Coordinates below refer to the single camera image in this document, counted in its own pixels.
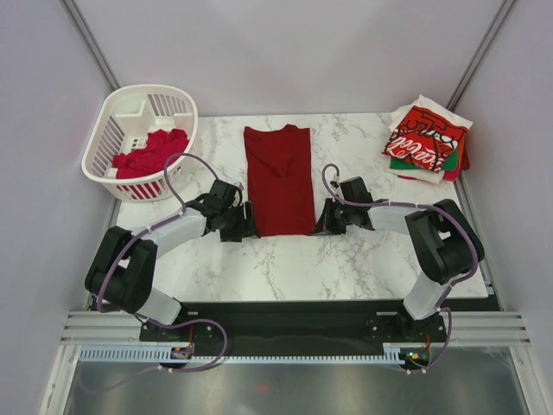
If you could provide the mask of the dark red t-shirt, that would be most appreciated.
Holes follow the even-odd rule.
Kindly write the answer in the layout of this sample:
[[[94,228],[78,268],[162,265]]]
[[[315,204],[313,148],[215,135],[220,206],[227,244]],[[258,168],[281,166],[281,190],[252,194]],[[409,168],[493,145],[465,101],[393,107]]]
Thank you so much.
[[[315,227],[310,129],[244,130],[247,193],[263,237],[309,236]]]

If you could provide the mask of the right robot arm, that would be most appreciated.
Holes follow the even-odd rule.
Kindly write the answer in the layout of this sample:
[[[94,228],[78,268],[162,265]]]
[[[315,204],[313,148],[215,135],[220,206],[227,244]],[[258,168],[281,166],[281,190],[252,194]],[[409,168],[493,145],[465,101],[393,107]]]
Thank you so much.
[[[410,237],[420,273],[404,298],[392,327],[405,340],[436,328],[442,304],[457,284],[470,279],[485,257],[484,247],[458,204],[443,199],[433,204],[375,200],[357,176],[338,176],[323,185],[325,200],[313,235],[342,235],[350,226]]]

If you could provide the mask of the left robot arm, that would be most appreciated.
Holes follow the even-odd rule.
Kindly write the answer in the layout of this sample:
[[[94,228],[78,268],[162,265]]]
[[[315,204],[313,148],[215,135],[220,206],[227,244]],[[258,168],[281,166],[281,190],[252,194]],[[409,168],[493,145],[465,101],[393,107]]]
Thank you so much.
[[[143,342],[178,342],[213,336],[212,322],[198,322],[187,306],[154,286],[157,261],[175,248],[209,233],[223,242],[258,237],[254,206],[242,190],[215,180],[210,190],[175,213],[144,228],[109,228],[86,274],[85,287],[97,308],[110,307],[142,320]]]

